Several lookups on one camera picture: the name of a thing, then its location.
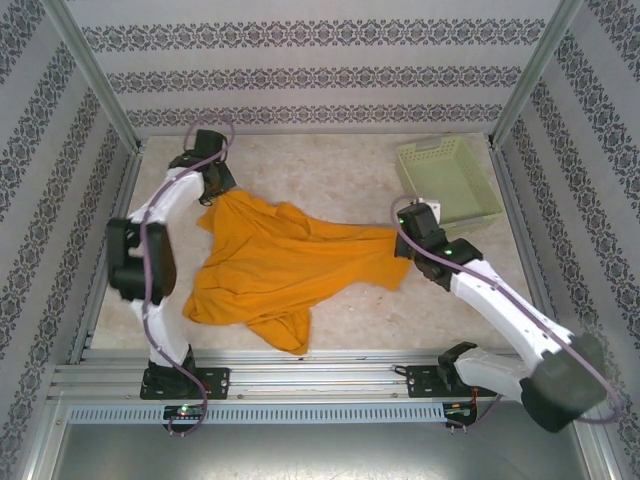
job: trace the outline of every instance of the plastic basket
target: plastic basket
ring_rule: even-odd
[[[440,225],[454,236],[486,228],[503,208],[462,137],[436,137],[398,147],[396,171],[405,193],[440,202]]]

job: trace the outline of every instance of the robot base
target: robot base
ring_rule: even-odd
[[[182,367],[195,375],[207,390],[210,400],[226,400],[229,392],[228,368],[198,368],[189,347]],[[200,390],[189,378],[173,367],[163,367],[149,361],[144,371],[140,398],[142,400],[193,400],[200,398]]]

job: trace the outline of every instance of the orange cloth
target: orange cloth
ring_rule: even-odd
[[[395,290],[410,265],[393,256],[392,228],[323,222],[242,190],[219,197],[198,225],[213,233],[213,252],[184,315],[211,325],[245,322],[295,355],[309,348],[311,306],[354,282]]]

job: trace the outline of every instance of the vent grille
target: vent grille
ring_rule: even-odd
[[[162,421],[160,405],[75,407],[71,424],[140,425]],[[444,422],[441,403],[404,405],[213,405],[208,424],[333,424]]]

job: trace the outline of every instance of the patterned wallpaper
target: patterned wallpaper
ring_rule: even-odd
[[[624,401],[607,427],[640,477],[638,8],[585,2],[503,145],[557,318],[595,335]]]
[[[0,1],[0,479],[68,361],[128,152],[36,0]]]
[[[558,0],[175,3],[69,1],[141,137],[489,133]]]

